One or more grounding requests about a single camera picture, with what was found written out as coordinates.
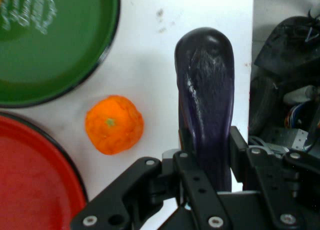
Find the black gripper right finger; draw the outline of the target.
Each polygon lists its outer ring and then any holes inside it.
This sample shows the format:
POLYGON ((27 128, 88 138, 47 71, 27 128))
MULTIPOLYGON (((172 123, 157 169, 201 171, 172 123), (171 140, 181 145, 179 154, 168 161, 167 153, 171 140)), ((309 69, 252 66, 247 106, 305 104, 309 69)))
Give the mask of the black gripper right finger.
POLYGON ((281 158, 248 146, 233 126, 229 135, 231 169, 246 200, 237 215, 246 230, 318 230, 320 160, 292 150, 281 158))

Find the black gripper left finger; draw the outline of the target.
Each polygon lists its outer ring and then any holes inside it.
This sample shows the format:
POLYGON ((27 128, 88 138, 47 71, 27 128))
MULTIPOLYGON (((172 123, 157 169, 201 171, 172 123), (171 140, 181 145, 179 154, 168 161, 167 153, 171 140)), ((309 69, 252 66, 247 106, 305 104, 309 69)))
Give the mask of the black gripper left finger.
POLYGON ((177 209, 163 230, 228 230, 231 219, 205 172, 199 167, 188 129, 179 130, 181 149, 162 159, 136 160, 70 223, 72 230, 139 230, 175 199, 177 209))

